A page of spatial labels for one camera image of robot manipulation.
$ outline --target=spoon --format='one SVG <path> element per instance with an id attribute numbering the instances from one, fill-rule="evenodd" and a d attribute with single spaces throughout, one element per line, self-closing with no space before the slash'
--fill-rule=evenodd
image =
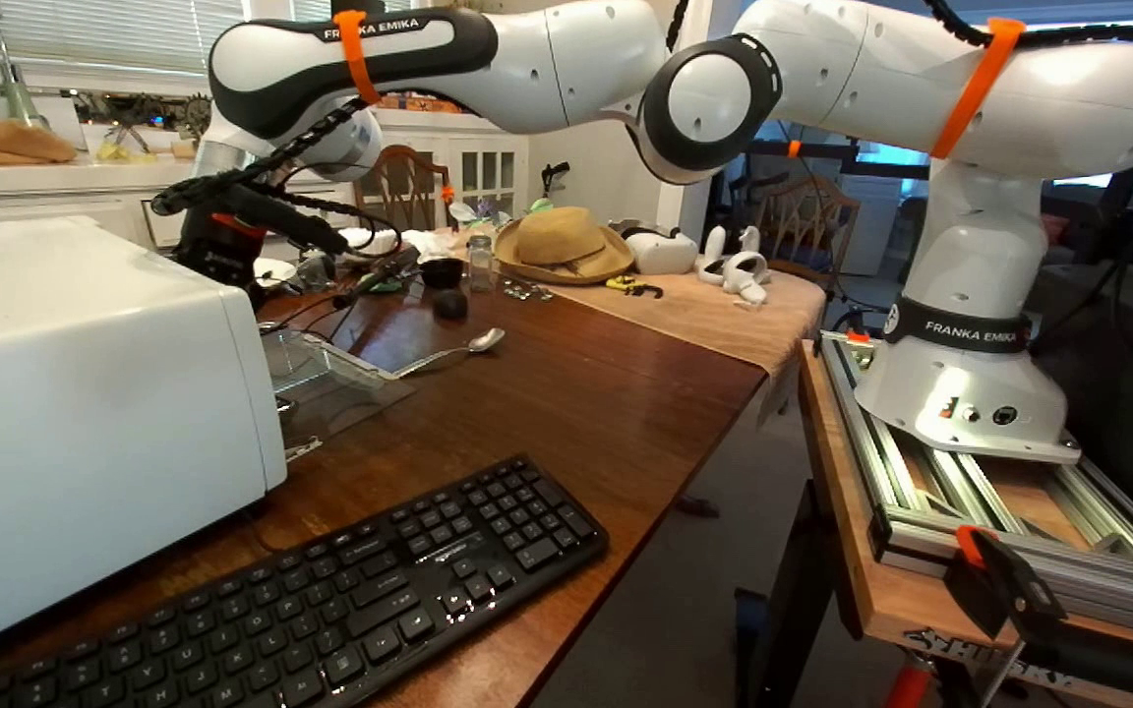
<path id="1" fill-rule="evenodd" d="M 385 369 L 381 379 L 399 380 L 399 379 L 411 379 L 411 373 L 419 373 L 419 369 L 428 369 L 428 367 L 435 367 L 435 363 L 445 363 L 445 358 L 486 354 L 486 349 L 498 345 L 498 340 L 504 340 L 504 332 L 490 327 L 490 332 L 475 333 L 475 340 L 462 344 L 462 345 L 433 349 L 433 354 L 424 354 L 424 358 L 418 358 L 418 363 L 407 363 L 407 367 L 399 367 L 399 369 Z"/>

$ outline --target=white box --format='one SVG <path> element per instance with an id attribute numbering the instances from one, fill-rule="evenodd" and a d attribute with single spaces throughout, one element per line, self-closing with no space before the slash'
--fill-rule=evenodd
<path id="1" fill-rule="evenodd" d="M 0 628 L 284 475 L 243 293 L 86 215 L 0 220 Z"/>

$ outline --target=keyboard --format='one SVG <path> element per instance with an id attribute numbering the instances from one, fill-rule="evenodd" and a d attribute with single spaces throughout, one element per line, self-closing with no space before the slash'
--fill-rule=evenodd
<path id="1" fill-rule="evenodd" d="M 0 703 L 367 703 L 600 551 L 584 509 L 511 458 L 0 674 Z"/>

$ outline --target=wooden desk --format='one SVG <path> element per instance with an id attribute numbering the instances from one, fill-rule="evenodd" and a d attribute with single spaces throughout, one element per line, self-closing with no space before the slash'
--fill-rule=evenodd
<path id="1" fill-rule="evenodd" d="M 873 505 L 860 489 L 860 471 L 852 459 L 852 446 L 828 373 L 811 344 L 802 344 L 798 373 L 802 373 L 802 413 L 806 413 L 806 446 L 814 458 L 814 479 L 836 534 L 833 556 L 843 557 L 844 576 L 843 592 L 848 592 L 844 603 L 857 618 L 857 635 L 915 652 L 929 652 L 932 649 L 929 641 L 934 641 L 940 649 L 959 657 L 970 647 L 989 647 L 989 636 L 970 626 L 970 618 L 951 603 L 951 593 L 934 576 L 877 561 L 869 526 Z M 1109 626 L 1098 618 L 1071 618 L 1071 623 L 1094 635 L 1133 641 L 1133 628 L 1125 626 Z M 1077 679 L 1075 691 L 1109 703 L 1133 703 L 1130 691 L 1090 679 Z"/>
<path id="2" fill-rule="evenodd" d="M 495 293 L 475 295 L 460 327 L 435 327 L 424 306 L 357 306 L 343 340 L 391 367 L 490 323 L 508 332 L 495 358 L 418 379 L 407 399 L 304 458 L 262 505 L 3 635 L 0 665 L 134 623 L 217 576 L 525 454 L 599 517 L 610 556 L 385 698 L 411 708 L 520 703 L 714 447 L 761 369 L 579 304 L 520 304 Z"/>

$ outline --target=straw hat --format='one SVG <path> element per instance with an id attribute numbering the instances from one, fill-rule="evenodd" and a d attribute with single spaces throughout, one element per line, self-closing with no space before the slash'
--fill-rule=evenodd
<path id="1" fill-rule="evenodd" d="M 626 241 L 575 203 L 537 207 L 504 227 L 495 258 L 504 272 L 541 282 L 605 282 L 634 266 Z"/>

